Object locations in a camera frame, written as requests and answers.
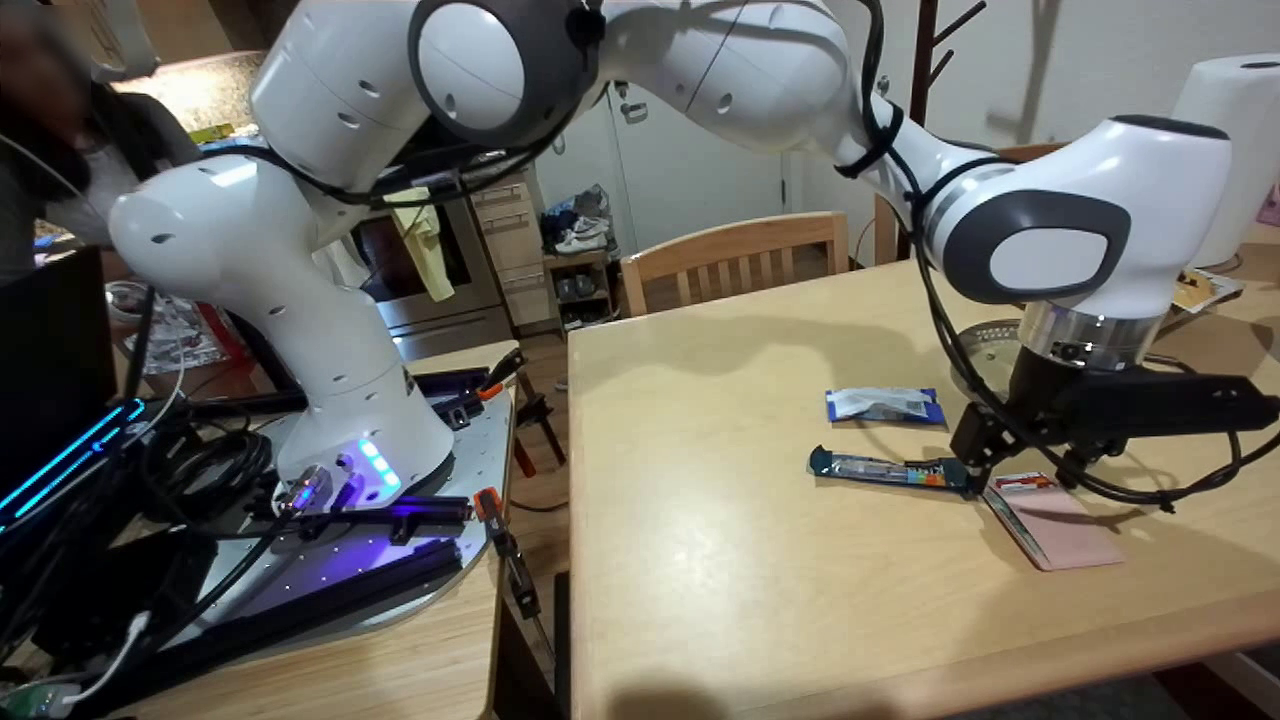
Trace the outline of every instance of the wooden table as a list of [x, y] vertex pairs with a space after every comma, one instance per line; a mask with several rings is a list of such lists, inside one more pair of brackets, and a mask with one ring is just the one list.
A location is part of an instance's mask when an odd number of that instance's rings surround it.
[[[518, 345], [485, 345], [412, 365], [412, 372], [490, 367]], [[485, 553], [429, 609], [389, 627], [293, 651], [238, 660], [162, 693], [137, 720], [465, 720], [490, 716], [495, 669], [495, 559]]]
[[[1241, 275], [1245, 302], [1159, 352], [1280, 391], [1280, 244]], [[821, 397], [840, 386], [937, 386], [955, 422], [907, 263], [573, 334], [581, 720], [945, 716], [1280, 637], [1280, 456], [1178, 517], [1083, 496], [1117, 511], [1126, 566], [1037, 572], [986, 506], [818, 485], [812, 445], [948, 450], [948, 433], [831, 429]], [[1219, 437], [1183, 437], [1135, 442], [1117, 469], [1153, 485], [1226, 461]]]

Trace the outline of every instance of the wooden chair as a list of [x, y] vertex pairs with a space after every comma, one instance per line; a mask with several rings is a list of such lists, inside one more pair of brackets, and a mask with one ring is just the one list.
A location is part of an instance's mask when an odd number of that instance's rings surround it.
[[845, 269], [848, 221], [840, 212], [758, 216], [700, 229], [630, 255], [626, 298], [630, 314], [643, 316]]

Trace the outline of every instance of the small object on table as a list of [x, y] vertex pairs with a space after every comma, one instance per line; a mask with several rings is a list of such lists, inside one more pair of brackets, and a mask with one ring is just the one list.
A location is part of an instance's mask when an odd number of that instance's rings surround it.
[[1236, 302], [1241, 291], [1245, 291], [1245, 286], [1233, 275], [1190, 269], [1178, 275], [1171, 304], [1168, 304], [1159, 334], [1171, 334], [1171, 327], [1211, 314], [1217, 304]]
[[1048, 477], [1006, 477], [986, 492], [1018, 550], [1045, 572], [1121, 566], [1121, 550], [1088, 509]]
[[829, 422], [862, 422], [862, 425], [926, 425], [945, 429], [945, 404], [937, 399], [937, 387], [829, 387]]
[[485, 391], [490, 367], [429, 372], [412, 381], [449, 429], [469, 429], [473, 418], [485, 411], [490, 397], [479, 391]]
[[937, 489], [937, 492], [977, 492], [977, 477], [955, 461], [907, 461], [893, 463], [880, 456], [845, 456], [825, 445], [808, 452], [808, 472], [825, 479], [856, 479], [856, 485], [898, 485], [898, 489]]
[[495, 397], [501, 387], [506, 387], [506, 381], [511, 381], [518, 372], [524, 367], [524, 352], [522, 347], [511, 347], [506, 359], [495, 359], [491, 367], [490, 367], [490, 378], [479, 381], [479, 399], [490, 399], [490, 397]]

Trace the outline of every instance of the cable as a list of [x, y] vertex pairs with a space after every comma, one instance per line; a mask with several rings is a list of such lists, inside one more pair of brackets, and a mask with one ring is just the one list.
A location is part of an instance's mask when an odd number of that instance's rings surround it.
[[171, 411], [171, 399], [183, 397], [183, 381], [189, 381], [189, 365], [176, 367], [171, 391], [167, 391], [167, 399], [162, 404], [162, 411], [152, 418], [152, 425], [146, 433], [152, 433]]
[[234, 509], [272, 479], [272, 442], [241, 429], [167, 422], [162, 425], [139, 461], [147, 506], [139, 511], [156, 525], [227, 525]]
[[[511, 147], [511, 152], [501, 152], [501, 156], [479, 156], [479, 162], [456, 170], [452, 183], [443, 191], [433, 191], [429, 200], [456, 200], [456, 197], [473, 197], [473, 191], [485, 191], [485, 189], [501, 183], [506, 178], [511, 178], [511, 172], [527, 170], [535, 156], [544, 156], [544, 147], [554, 147], [555, 137], [568, 124], [573, 124], [573, 112], [527, 147]], [[381, 189], [375, 191], [381, 197], [375, 208], [416, 208], [416, 206], [424, 206], [424, 200], [408, 200], [408, 206], [383, 200], [394, 191], [402, 191], [402, 189]]]
[[880, 52], [884, 52], [884, 10], [880, 0], [863, 0], [863, 10], [874, 12], [874, 23], [870, 23], [870, 55], [863, 55], [863, 109], [862, 109], [862, 119], [863, 119], [863, 134], [874, 140], [874, 147], [853, 165], [853, 170], [870, 170], [877, 165], [880, 156], [887, 156], [898, 165], [898, 172], [903, 178], [907, 183], [907, 206], [914, 206], [914, 226], [898, 212], [901, 221], [901, 231], [903, 231], [903, 244], [915, 249], [915, 271], [920, 271], [920, 286], [926, 286], [926, 302], [930, 302], [930, 322], [937, 327], [937, 340], [948, 357], [948, 365], [955, 367], [962, 386], [969, 387], [972, 404], [996, 422], [1020, 450], [1037, 450], [1056, 472], [1065, 485], [1080, 485], [1098, 496], [1107, 496], [1107, 500], [1121, 500], [1121, 506], [1159, 506], [1164, 511], [1171, 511], [1178, 500], [1183, 496], [1196, 496], [1196, 492], [1207, 492], [1207, 489], [1226, 489], [1241, 469], [1257, 463], [1262, 456], [1269, 456], [1271, 450], [1280, 450], [1280, 433], [1271, 442], [1266, 442], [1262, 450], [1245, 452], [1241, 456], [1241, 437], [1227, 433], [1227, 445], [1233, 445], [1233, 461], [1219, 463], [1217, 472], [1202, 477], [1196, 485], [1183, 485], [1183, 489], [1171, 489], [1171, 492], [1134, 492], [1134, 489], [1121, 489], [1113, 479], [1101, 479], [1093, 477], [1088, 469], [1080, 469], [1075, 461], [1065, 461], [1062, 452], [1051, 452], [1041, 433], [1032, 433], [1018, 411], [1009, 411], [1009, 404], [989, 387], [989, 381], [972, 367], [963, 345], [962, 345], [962, 334], [934, 286], [934, 269], [930, 269], [930, 239], [920, 231], [920, 221], [930, 212], [930, 206], [942, 197], [945, 183], [962, 181], [963, 172], [979, 170], [979, 165], [996, 165], [1002, 156], [993, 162], [972, 162], [972, 165], [962, 165], [955, 172], [942, 178], [930, 191], [920, 191], [920, 181], [915, 172], [901, 162], [901, 152], [893, 147], [898, 140], [898, 128], [901, 128], [901, 109], [893, 115], [893, 128], [880, 128], [877, 112], [874, 112], [874, 85], [877, 85], [877, 74], [880, 74]]
[[[147, 345], [152, 345], [152, 316], [156, 316], [156, 287], [147, 287], [139, 334], [127, 352], [123, 399], [134, 399], [139, 391], [139, 378], [146, 378], [146, 359], [147, 359]], [[115, 489], [115, 479], [123, 472], [123, 450], [127, 450], [127, 411], [119, 411], [115, 442], [95, 469], [99, 479], [83, 485], [81, 496], [73, 496], [73, 506], [63, 509], [60, 525], [49, 536], [39, 536], [39, 545], [31, 553], [23, 553], [23, 559], [28, 559], [23, 568], [39, 568], [39, 572], [23, 585], [23, 601], [0, 621], [0, 651], [3, 656], [17, 645], [17, 631], [31, 621], [36, 601], [56, 582], [63, 558], [81, 553], [81, 540], [93, 527], [99, 506], [110, 506], [110, 489]]]
[[227, 576], [219, 576], [219, 585], [216, 585], [211, 592], [206, 592], [206, 595], [192, 604], [189, 621], [176, 623], [176, 627], [197, 623], [216, 601], [223, 601], [227, 590], [248, 576], [248, 568], [285, 536], [287, 525], [293, 525], [293, 517], [278, 517], [278, 525], [241, 558], [238, 568], [227, 568]]
[[137, 611], [127, 621], [127, 631], [123, 631], [123, 645], [115, 651], [115, 660], [105, 669], [105, 678], [95, 678], [93, 690], [78, 693], [78, 696], [63, 696], [63, 705], [83, 705], [89, 696], [95, 696], [99, 690], [111, 683], [111, 678], [123, 669], [123, 660], [134, 656], [137, 639], [146, 637], [146, 627], [152, 623], [152, 611]]
[[338, 206], [375, 206], [375, 197], [370, 191], [350, 191], [350, 189], [338, 189], [338, 183], [319, 183], [318, 178], [293, 170], [278, 147], [267, 145], [216, 145], [216, 147], [200, 147], [200, 162], [211, 162], [211, 156], [254, 156], [254, 162], [264, 162], [298, 181], [306, 181], [307, 189], [334, 197]]
[[856, 231], [856, 239], [853, 239], [853, 255], [856, 255], [856, 262], [863, 255], [863, 244], [870, 244], [874, 229], [877, 229], [877, 221], [863, 221], [863, 229]]

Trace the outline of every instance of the blue wrapper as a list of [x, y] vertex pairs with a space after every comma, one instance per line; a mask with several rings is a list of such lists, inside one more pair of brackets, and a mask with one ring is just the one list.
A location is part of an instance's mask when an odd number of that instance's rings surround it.
[[825, 404], [831, 425], [948, 425], [937, 387], [829, 387]]

